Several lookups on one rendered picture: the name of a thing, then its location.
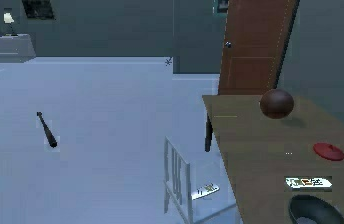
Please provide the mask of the white slatted chair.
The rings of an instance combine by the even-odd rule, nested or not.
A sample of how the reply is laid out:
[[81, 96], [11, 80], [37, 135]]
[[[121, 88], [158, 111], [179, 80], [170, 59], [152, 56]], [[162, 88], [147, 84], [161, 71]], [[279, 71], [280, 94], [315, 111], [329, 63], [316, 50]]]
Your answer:
[[[200, 151], [188, 158], [172, 142], [164, 140], [164, 213], [173, 203], [182, 224], [234, 224], [238, 211], [223, 161], [219, 155]], [[220, 190], [192, 200], [191, 193], [214, 183]]]

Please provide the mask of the white printed flat booklet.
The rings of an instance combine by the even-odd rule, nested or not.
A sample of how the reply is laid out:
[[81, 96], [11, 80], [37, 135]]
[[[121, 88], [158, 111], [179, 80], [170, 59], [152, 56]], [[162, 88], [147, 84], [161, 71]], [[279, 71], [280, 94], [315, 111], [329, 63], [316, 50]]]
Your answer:
[[220, 187], [217, 184], [209, 183], [193, 191], [191, 193], [191, 199], [197, 200], [197, 199], [209, 196], [213, 193], [216, 193], [219, 190], [220, 190]]

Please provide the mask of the brown wooden room door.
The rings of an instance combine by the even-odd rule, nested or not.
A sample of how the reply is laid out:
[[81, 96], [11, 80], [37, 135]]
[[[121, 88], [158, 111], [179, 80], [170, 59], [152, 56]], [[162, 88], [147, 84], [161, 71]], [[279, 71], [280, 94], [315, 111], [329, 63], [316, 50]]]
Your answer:
[[229, 0], [220, 95], [262, 95], [277, 87], [299, 2]]

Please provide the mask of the dark brown ball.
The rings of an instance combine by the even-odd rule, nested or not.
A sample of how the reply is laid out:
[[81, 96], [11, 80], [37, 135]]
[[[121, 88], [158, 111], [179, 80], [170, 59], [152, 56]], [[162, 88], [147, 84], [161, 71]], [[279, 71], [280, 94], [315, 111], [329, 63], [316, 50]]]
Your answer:
[[261, 112], [271, 119], [287, 117], [294, 109], [294, 98], [288, 92], [281, 89], [267, 91], [260, 99]]

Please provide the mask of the brown wooden table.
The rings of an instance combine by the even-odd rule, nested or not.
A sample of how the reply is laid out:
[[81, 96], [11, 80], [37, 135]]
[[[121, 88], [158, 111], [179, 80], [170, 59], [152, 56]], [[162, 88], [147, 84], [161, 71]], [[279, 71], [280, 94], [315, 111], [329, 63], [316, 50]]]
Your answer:
[[288, 202], [296, 193], [286, 177], [332, 178], [330, 192], [312, 194], [344, 215], [344, 160], [313, 151], [329, 143], [344, 152], [344, 123], [312, 101], [297, 97], [285, 119], [265, 117], [258, 96], [203, 98], [244, 224], [292, 224]]

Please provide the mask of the black baseball bat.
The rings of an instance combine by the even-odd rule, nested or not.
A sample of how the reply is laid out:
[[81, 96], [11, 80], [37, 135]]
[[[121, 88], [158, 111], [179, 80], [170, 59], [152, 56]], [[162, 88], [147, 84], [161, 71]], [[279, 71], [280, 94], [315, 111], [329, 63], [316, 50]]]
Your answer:
[[37, 112], [37, 116], [40, 119], [40, 122], [41, 122], [41, 124], [43, 126], [43, 130], [44, 130], [44, 133], [45, 133], [45, 136], [47, 138], [47, 141], [48, 141], [49, 145], [52, 148], [55, 148], [58, 145], [57, 140], [54, 137], [54, 135], [51, 132], [51, 130], [49, 129], [48, 125], [46, 124], [46, 122], [45, 122], [45, 120], [43, 118], [43, 114], [41, 112]]

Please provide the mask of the white printed flat card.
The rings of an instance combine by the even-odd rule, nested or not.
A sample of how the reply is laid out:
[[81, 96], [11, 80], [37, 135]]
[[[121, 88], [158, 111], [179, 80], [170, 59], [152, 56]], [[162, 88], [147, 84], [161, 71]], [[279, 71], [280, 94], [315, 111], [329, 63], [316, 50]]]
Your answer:
[[331, 188], [332, 183], [322, 177], [314, 178], [298, 178], [298, 177], [287, 177], [285, 183], [291, 189], [304, 189], [304, 188]]

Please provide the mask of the red round lid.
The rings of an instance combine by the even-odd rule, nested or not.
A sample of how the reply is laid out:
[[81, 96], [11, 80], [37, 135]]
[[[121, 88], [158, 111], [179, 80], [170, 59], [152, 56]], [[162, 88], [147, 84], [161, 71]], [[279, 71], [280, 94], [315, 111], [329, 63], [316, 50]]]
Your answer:
[[329, 161], [344, 160], [344, 152], [337, 146], [334, 146], [329, 143], [315, 143], [313, 145], [313, 151], [321, 158], [324, 158]]

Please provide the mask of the black round pan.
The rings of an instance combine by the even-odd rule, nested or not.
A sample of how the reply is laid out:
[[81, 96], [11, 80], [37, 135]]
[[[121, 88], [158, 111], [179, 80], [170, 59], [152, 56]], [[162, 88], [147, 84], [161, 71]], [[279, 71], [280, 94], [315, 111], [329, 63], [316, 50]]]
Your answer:
[[293, 224], [344, 224], [344, 216], [336, 207], [312, 195], [293, 196], [288, 215]]

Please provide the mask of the grey chest of drawers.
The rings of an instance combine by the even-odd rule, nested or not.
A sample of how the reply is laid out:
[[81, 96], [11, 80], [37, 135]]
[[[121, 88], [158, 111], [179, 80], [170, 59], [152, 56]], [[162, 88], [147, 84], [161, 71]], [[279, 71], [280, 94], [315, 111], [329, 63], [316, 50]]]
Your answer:
[[0, 63], [24, 63], [35, 57], [29, 34], [0, 36]]

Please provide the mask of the white table lamp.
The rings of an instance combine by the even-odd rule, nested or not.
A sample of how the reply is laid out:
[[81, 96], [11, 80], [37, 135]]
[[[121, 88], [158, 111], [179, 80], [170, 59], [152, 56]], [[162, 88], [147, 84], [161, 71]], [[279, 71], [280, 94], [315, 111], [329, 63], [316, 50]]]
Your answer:
[[16, 33], [15, 33], [14, 29], [13, 29], [14, 19], [13, 19], [11, 13], [10, 12], [4, 13], [3, 14], [3, 20], [4, 20], [4, 23], [7, 24], [9, 26], [9, 28], [10, 28], [10, 35], [11, 36], [15, 36]]

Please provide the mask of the small framed wall picture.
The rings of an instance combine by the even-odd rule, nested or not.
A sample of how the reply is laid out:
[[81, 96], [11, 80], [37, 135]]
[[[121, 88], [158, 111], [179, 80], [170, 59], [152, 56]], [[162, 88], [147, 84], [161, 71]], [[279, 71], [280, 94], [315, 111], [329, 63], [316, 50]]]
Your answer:
[[229, 0], [218, 0], [217, 12], [226, 13], [228, 11]]

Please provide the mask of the dark framed wall picture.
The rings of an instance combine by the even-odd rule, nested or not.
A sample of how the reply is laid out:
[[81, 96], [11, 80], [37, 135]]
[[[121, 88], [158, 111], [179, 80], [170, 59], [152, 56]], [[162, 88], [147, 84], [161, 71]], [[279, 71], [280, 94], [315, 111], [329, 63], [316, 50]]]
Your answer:
[[54, 20], [51, 0], [22, 0], [28, 19]]

